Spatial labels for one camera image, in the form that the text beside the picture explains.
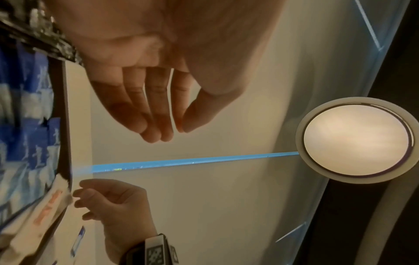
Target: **palm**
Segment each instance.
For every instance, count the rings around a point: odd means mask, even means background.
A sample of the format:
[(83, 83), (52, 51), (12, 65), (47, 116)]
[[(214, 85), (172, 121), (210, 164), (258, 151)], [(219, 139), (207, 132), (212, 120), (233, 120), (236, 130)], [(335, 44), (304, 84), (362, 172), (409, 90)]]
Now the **palm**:
[[(47, 0), (109, 113), (148, 142), (210, 122), (244, 91), (283, 0)], [(202, 89), (189, 105), (195, 78)]]

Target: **lamp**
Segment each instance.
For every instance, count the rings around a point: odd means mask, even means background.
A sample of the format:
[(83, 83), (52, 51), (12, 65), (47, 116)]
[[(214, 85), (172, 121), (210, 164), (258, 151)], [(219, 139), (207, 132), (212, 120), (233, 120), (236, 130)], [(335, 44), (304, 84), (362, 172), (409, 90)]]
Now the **lamp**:
[(419, 123), (390, 102), (350, 97), (310, 111), (295, 135), (304, 162), (328, 178), (355, 184), (402, 175), (419, 160)]

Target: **black watch band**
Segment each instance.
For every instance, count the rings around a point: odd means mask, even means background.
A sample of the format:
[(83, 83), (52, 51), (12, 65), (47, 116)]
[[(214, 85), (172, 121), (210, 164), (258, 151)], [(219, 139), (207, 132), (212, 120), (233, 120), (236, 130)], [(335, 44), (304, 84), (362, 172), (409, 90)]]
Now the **black watch band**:
[(176, 249), (169, 245), (165, 235), (146, 239), (125, 253), (120, 265), (177, 265)]

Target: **wall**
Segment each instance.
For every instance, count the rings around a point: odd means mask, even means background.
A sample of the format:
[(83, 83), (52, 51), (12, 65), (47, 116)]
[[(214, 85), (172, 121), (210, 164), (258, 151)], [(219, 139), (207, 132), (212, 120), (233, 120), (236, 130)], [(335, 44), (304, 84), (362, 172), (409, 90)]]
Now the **wall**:
[[(289, 0), (248, 91), (197, 131), (147, 144), (93, 96), (93, 163), (295, 151), (294, 133), (304, 114), (326, 101), (360, 95), (378, 55), (353, 0)], [(299, 157), (95, 177), (146, 188), (158, 230), (186, 265), (292, 262), (299, 239), (274, 242), (310, 220), (326, 183)], [(100, 226), (96, 238), (97, 263), (107, 264)]]

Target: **human hand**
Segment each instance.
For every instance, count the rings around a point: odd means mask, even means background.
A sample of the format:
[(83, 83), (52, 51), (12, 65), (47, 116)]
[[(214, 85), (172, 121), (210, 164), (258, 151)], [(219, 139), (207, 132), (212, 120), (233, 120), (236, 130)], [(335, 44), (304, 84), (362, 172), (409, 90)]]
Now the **human hand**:
[(102, 222), (106, 253), (112, 262), (118, 264), (133, 246), (157, 236), (143, 188), (113, 179), (82, 180), (80, 187), (73, 193), (80, 198), (74, 207), (89, 210), (83, 220)]
[[(209, 123), (245, 90), (285, 0), (46, 0), (112, 117), (147, 142)], [(202, 87), (189, 105), (194, 78)]]

